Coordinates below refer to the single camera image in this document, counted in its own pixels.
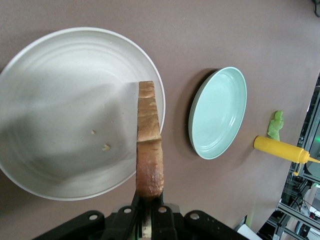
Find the white plate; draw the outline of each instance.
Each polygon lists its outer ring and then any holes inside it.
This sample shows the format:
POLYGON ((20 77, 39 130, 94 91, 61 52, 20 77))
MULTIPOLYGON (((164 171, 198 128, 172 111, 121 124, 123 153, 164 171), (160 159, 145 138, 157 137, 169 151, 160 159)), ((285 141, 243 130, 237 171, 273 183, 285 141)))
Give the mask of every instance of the white plate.
POLYGON ((46 35, 0 75, 0 167, 18 186, 54 200, 106 193, 136 171, 138 82, 160 75, 134 42, 79 27, 46 35), (107 144, 110 149, 103 150, 107 144))
POLYGON ((246 81, 237 68, 225 67, 204 81, 188 123, 192 146, 200 157, 214 159, 227 150, 239 131, 246 104, 246 81))

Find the plate rim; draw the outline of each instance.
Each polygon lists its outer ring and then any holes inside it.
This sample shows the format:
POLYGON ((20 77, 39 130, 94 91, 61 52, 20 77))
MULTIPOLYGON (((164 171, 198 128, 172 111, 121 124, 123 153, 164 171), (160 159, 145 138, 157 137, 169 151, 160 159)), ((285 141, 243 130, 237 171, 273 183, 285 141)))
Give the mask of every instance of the plate rim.
POLYGON ((191 145, 193 147, 193 149, 195 150, 195 152, 203 159, 205 160, 213 160, 213 159, 216 159, 217 157, 219 157, 220 155, 222 155, 229 147, 230 145, 232 144, 232 142, 234 141, 234 139, 236 138, 239 130, 240 130, 240 127, 242 125, 242 122, 243 122, 243 119, 244 119, 244 116, 245 116, 245 112, 246 112, 246 108, 247 108, 247 98, 248 98, 248 90, 247 90, 247 84, 246 84, 246 79, 244 77, 244 75, 242 74, 242 72, 234 67, 234 66, 227 66, 227 67, 224 67, 224 68, 220 68, 219 70, 215 71, 214 73, 212 73, 209 77, 207 77, 205 79, 205 81, 202 83, 202 85, 200 86, 200 88, 197 90, 196 94, 195 94, 195 97, 192 101, 192 105, 191 105, 191 108, 190 108, 190 114, 189 114, 189 119, 188 119, 188 133, 189 133, 189 138, 190 138, 190 142, 191 142, 191 145), (242 111, 242 114, 241 114, 241 118, 240 118, 240 124, 239 126, 237 127, 237 130, 235 132, 235 135, 232 137, 230 143, 219 153, 219 154, 215 154, 211 157, 205 157, 202 152, 197 148, 195 147, 195 143, 194 143, 194 138, 193 138, 193 122, 194 122, 194 116, 195 116, 195 113, 196 113, 196 109, 197 109, 197 105, 198 105, 198 102, 199 102, 199 99, 201 97, 201 94, 203 93, 203 91, 206 90, 206 87, 207 85, 211 82, 211 81, 214 81, 214 77, 218 74, 220 74, 221 72, 223 71, 226 71, 226 70, 235 70, 237 71, 240 76, 241 76, 241 83, 243 83, 244 85, 244 106, 243 106, 243 111, 242 111))
MULTIPOLYGON (((98 33, 104 33, 104 34, 112 35, 112 36, 118 37, 119 39, 122 39, 122 40, 126 41, 127 43, 131 44, 133 47, 135 47, 138 51, 140 51, 144 55, 144 57, 148 60, 148 62, 152 66, 154 72, 156 73, 157 78, 159 79, 160 90, 161 90, 161 93, 162 93, 162 105, 163 105, 163 114, 162 114, 162 119, 161 119, 161 122, 160 122, 160 132, 162 132, 163 126, 164 126, 164 122, 165 122, 165 115, 166 115, 166 96, 165 96, 165 88, 164 88, 164 85, 163 85, 162 78, 161 78, 161 76, 159 74, 159 71, 156 68, 156 65, 154 64, 154 62, 151 60, 151 58, 147 55, 147 53, 139 45, 137 45, 131 39, 121 35, 120 33, 117 33, 117 32, 111 31, 111 30, 107 30, 107 29, 99 28, 99 27, 81 26, 81 27, 65 28, 65 29, 53 31, 53 32, 51 32, 49 34, 46 34, 46 35, 44 35, 44 36, 32 41, 31 43, 26 45, 24 48, 22 48, 16 55, 14 55, 14 57, 6 64, 6 66, 0 72, 0 83, 2 81, 2 78, 4 78, 4 76, 7 74, 7 72, 9 72, 14 67, 16 62, 19 59, 21 59, 28 51, 32 50, 33 48, 37 47, 37 45, 39 45, 39 44, 41 44, 41 43, 43 43, 43 42, 45 42, 45 41, 47 41, 49 39, 52 39, 52 38, 60 36, 60 35, 70 34, 70 33, 73 33, 73 32, 98 32, 98 33)), ((90 198, 97 197, 99 195, 102 195, 102 194, 105 194, 107 192, 110 192, 113 189, 117 188, 118 186, 122 185, 124 182, 126 182, 128 179, 130 179, 136 173, 136 171, 134 171, 132 174, 130 174, 128 177, 124 178, 119 183, 109 187, 106 190, 97 192, 95 194, 89 194, 89 195, 83 194, 82 196, 77 196, 77 197, 60 197, 60 196, 56 197, 56 196, 52 196, 52 195, 45 195, 45 194, 41 194, 41 193, 38 193, 38 192, 34 192, 33 190, 30 190, 29 188, 27 188, 24 185, 20 184, 19 182, 17 182, 15 180, 14 177, 11 176, 11 174, 9 172, 7 172, 6 169, 3 168, 2 164, 1 164, 1 161, 0 161, 0 169, 6 175, 6 177, 8 177, 13 183, 15 183, 17 186, 19 186, 23 190, 27 191, 28 193, 31 193, 33 195, 36 195, 38 197, 42 197, 42 198, 45 198, 45 199, 58 200, 58 201, 78 201, 78 200, 85 200, 85 199, 90 199, 90 198)))

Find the slice of bread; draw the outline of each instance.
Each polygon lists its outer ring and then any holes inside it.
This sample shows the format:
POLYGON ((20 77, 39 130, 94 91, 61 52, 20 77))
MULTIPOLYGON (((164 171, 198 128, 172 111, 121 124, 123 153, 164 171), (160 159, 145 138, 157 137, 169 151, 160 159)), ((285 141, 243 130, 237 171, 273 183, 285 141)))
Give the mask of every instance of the slice of bread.
POLYGON ((163 152, 152 81, 139 83, 135 183, 137 193, 147 201, 159 197, 164 188, 163 152))

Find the table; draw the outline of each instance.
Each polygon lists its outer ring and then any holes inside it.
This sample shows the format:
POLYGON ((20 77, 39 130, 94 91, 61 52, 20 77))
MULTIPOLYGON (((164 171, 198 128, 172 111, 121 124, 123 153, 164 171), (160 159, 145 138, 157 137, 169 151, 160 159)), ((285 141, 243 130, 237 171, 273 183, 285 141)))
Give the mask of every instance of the table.
MULTIPOLYGON (((0 70, 23 47, 71 27, 108 29, 137 43, 165 89, 164 200, 199 209, 229 227, 245 215, 257 232, 277 207, 290 162, 253 148, 283 110, 283 142, 296 145, 320 71, 320 19, 300 0, 0 0, 0 70), (192 98, 213 69, 234 66, 247 107, 231 146, 214 160, 191 147, 192 98)), ((109 215, 131 201, 135 177, 101 196, 63 202, 34 196, 0 172, 0 236, 31 239, 88 210, 109 215)))

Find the bread crumb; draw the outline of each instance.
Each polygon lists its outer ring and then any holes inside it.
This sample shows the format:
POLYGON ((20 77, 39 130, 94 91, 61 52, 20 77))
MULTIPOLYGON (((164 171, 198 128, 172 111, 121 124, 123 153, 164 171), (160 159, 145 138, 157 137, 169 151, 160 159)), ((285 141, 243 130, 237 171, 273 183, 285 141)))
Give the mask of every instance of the bread crumb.
POLYGON ((103 145, 102 151, 108 151, 110 146, 108 144, 103 145))

